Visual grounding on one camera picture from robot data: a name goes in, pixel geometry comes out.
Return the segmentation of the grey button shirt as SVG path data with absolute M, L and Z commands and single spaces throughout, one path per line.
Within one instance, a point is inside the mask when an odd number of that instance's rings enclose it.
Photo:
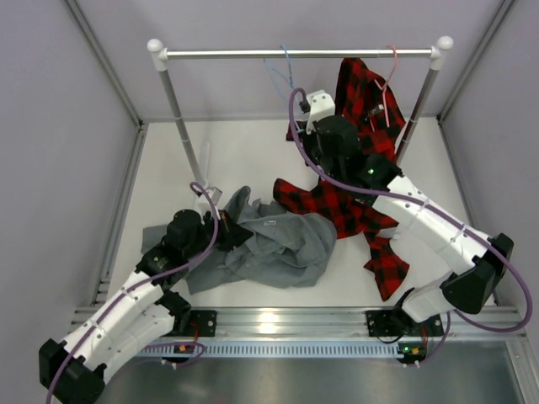
M 253 232 L 241 246 L 230 252 L 218 251 L 214 247 L 217 221 L 209 238 L 205 214 L 180 210 L 167 225 L 143 230 L 142 258 L 136 269 L 157 275 L 187 263 L 209 247 L 210 253 L 200 263 L 161 279 L 161 284 L 171 288 L 185 279 L 192 295 L 242 280 L 280 289 L 313 287 L 325 273 L 334 250 L 334 225 L 317 213 L 294 214 L 276 202 L 251 200 L 250 194 L 250 187 L 241 187 L 219 210 Z

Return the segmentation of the light blue wire hanger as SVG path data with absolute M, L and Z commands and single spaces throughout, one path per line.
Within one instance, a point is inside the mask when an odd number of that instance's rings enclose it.
M 285 90 L 293 90 L 295 86 L 294 76 L 292 71 L 291 56 L 285 44 L 280 44 L 280 49 L 284 52 L 286 59 L 286 72 L 281 71 L 274 62 L 268 59 L 263 59 L 263 66 L 269 75 L 269 79 L 272 82 L 275 90 L 279 94 L 280 98 L 287 100 L 287 94 Z

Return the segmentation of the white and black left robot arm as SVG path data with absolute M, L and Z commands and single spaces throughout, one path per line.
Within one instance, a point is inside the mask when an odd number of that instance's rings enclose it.
M 146 231 L 141 261 L 120 289 L 61 341 L 39 350 L 47 401 L 95 403 L 120 368 L 149 343 L 188 331 L 190 304 L 172 288 L 213 251 L 229 253 L 253 233 L 225 210 L 181 210 Z

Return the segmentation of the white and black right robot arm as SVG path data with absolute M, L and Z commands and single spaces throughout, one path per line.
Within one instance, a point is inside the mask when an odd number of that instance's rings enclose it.
M 449 311 L 482 311 L 509 267 L 511 237 L 468 226 L 436 204 L 391 158 L 368 151 L 342 116 L 317 120 L 310 132 L 292 138 L 325 182 L 396 221 L 445 262 L 440 277 L 405 292 L 392 314 L 398 332 L 413 333 L 423 321 Z

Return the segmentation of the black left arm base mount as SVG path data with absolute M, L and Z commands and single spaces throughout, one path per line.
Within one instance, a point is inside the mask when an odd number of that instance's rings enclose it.
M 216 335 L 217 311 L 192 310 L 184 335 L 194 338 L 213 338 Z

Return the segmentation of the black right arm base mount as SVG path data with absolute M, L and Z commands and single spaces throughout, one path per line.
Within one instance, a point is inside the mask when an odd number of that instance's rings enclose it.
M 366 325 L 370 337 L 400 338 L 405 335 L 401 318 L 393 310 L 367 311 Z

